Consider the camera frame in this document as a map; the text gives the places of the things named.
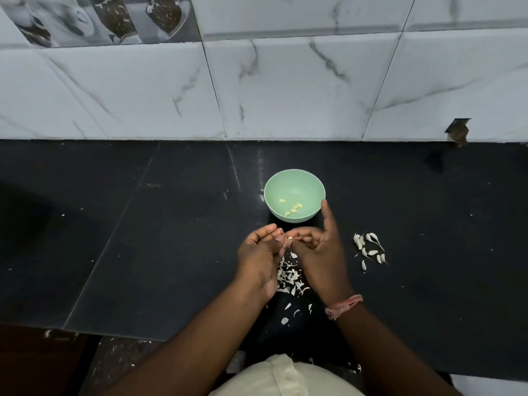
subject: tile wall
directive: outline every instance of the tile wall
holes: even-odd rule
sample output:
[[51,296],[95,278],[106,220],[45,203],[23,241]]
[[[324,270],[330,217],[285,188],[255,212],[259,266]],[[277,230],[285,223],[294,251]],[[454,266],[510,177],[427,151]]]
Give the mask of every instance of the tile wall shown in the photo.
[[0,7],[0,138],[528,141],[528,0]]

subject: hand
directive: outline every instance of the hand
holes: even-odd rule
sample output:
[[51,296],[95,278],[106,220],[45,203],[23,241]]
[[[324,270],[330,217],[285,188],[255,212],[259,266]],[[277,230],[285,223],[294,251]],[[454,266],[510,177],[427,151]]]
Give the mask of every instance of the hand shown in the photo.
[[345,252],[337,224],[326,200],[321,202],[321,212],[324,231],[308,226],[292,229],[284,234],[284,245],[299,256],[310,286],[328,306],[348,299],[354,292],[347,279]]
[[251,232],[238,249],[235,281],[262,294],[267,303],[277,290],[277,267],[284,255],[282,228],[269,224]]

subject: bowl rim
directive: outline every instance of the bowl rim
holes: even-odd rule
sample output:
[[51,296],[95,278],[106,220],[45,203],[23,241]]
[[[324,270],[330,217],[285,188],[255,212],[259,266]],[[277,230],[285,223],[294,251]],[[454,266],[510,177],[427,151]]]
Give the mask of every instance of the bowl rim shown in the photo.
[[266,182],[266,185],[264,186],[264,201],[266,202],[266,205],[268,206],[268,208],[274,212],[275,214],[278,214],[280,215],[282,218],[286,218],[286,219],[304,219],[308,216],[310,216],[311,214],[315,215],[319,212],[319,210],[321,209],[321,206],[319,206],[319,208],[313,212],[313,213],[310,213],[310,214],[306,214],[305,216],[295,216],[295,217],[290,217],[290,216],[286,216],[279,212],[277,212],[276,210],[274,210],[268,203],[268,200],[266,199],[266,188],[268,186],[268,183],[277,175],[281,174],[282,172],[286,172],[286,171],[301,171],[301,172],[306,172],[307,174],[310,174],[312,175],[315,179],[317,179],[319,181],[319,183],[321,184],[321,186],[323,187],[323,199],[326,199],[326,188],[325,188],[325,185],[323,184],[323,182],[321,182],[321,180],[316,176],[314,175],[313,173],[311,173],[310,171],[306,171],[304,169],[298,169],[298,168],[289,168],[289,169],[283,169],[282,171],[279,171],[279,172],[275,172]]

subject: person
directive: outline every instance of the person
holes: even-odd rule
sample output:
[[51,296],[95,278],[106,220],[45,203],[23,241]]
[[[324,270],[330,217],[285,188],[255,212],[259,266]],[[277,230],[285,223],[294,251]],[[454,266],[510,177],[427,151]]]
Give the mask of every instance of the person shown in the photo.
[[[306,279],[327,306],[351,300],[345,253],[326,200],[324,230],[289,232],[275,224],[252,232],[238,250],[233,282],[173,339],[106,393],[117,395],[207,395],[277,289],[277,267],[288,248],[299,257]],[[408,349],[355,296],[335,320],[362,366],[368,394],[460,395]],[[224,395],[361,395],[323,368],[272,356],[242,371],[211,393]]]

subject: pink thread bracelet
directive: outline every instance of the pink thread bracelet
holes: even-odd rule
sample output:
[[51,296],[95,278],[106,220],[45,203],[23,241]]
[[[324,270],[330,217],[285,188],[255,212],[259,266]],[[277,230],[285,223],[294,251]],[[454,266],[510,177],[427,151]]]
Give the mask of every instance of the pink thread bracelet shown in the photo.
[[328,316],[328,319],[333,319],[335,321],[342,313],[347,312],[360,301],[363,301],[363,296],[353,295],[344,301],[330,304],[325,308],[325,313]]

